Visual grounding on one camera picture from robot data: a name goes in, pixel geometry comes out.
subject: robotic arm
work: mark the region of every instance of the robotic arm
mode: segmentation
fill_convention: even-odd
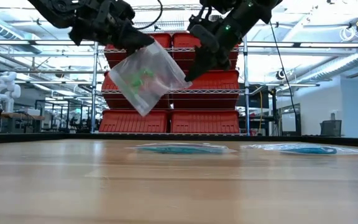
[[[153,38],[134,28],[135,12],[123,0],[29,0],[31,4],[57,28],[72,27],[70,39],[76,45],[82,40],[93,40],[103,45],[113,44],[129,54],[150,45]],[[188,30],[201,41],[196,48],[195,64],[186,81],[190,82],[208,70],[228,69],[230,51],[243,36],[262,19],[268,23],[272,9],[282,0],[200,0],[203,6],[197,16],[190,17]],[[203,19],[204,10],[208,13]],[[224,19],[209,21],[212,8]]]

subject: ceiling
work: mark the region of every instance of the ceiling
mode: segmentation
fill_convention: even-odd
[[[158,5],[156,0],[127,0],[132,6]],[[274,28],[275,35],[279,42],[358,42],[358,34],[353,35],[352,39],[344,40],[340,33],[345,32],[344,28],[350,22],[358,18],[358,0],[332,0],[333,4],[328,4],[327,0],[283,0],[274,9],[272,22],[279,22],[279,27]],[[181,4],[198,4],[199,0],[181,0]],[[162,0],[164,6],[178,4],[176,0]],[[195,10],[176,10],[164,11],[157,25],[165,32],[186,30],[188,18],[196,14]],[[157,16],[158,11],[139,11],[136,12],[134,19],[135,26],[144,26],[152,22]],[[69,29],[56,29],[48,23],[34,7],[26,0],[0,0],[0,20],[9,24],[13,29],[29,35],[34,34],[40,39],[59,39],[67,40]],[[247,40],[251,41],[273,41],[272,30],[269,25],[259,21],[258,24],[247,34]],[[6,53],[9,48],[1,49]],[[54,52],[60,54],[92,52],[91,47],[59,47],[43,46],[39,47],[42,52]],[[280,59],[275,49],[266,49],[267,54],[250,54],[248,58],[249,80],[255,83],[277,82],[275,73],[281,69]],[[347,49],[336,50],[346,53]],[[301,55],[297,49],[289,50],[289,53],[282,56],[285,70],[288,74],[302,76],[309,70],[333,59],[332,50],[321,49],[309,55]],[[14,57],[14,59],[31,65],[32,57]],[[50,57],[35,58],[34,62],[40,68],[51,70],[92,70],[93,59],[89,57]],[[239,57],[238,69],[240,74],[244,72],[244,58]],[[99,58],[98,69],[107,69],[107,61],[104,57]],[[49,79],[55,80],[57,77],[49,75]],[[70,80],[91,80],[91,74],[69,75]],[[98,81],[103,81],[102,74],[98,75]]]

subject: wooden tabletop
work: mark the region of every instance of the wooden tabletop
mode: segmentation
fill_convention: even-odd
[[[1,116],[3,118],[26,118],[27,116],[25,114],[22,113],[1,113]],[[43,121],[45,119],[44,116],[32,116],[30,115],[31,118],[34,118],[35,120],[39,120],[39,121]]]
[[[127,148],[145,143],[0,144],[0,223],[358,224],[358,156]]]

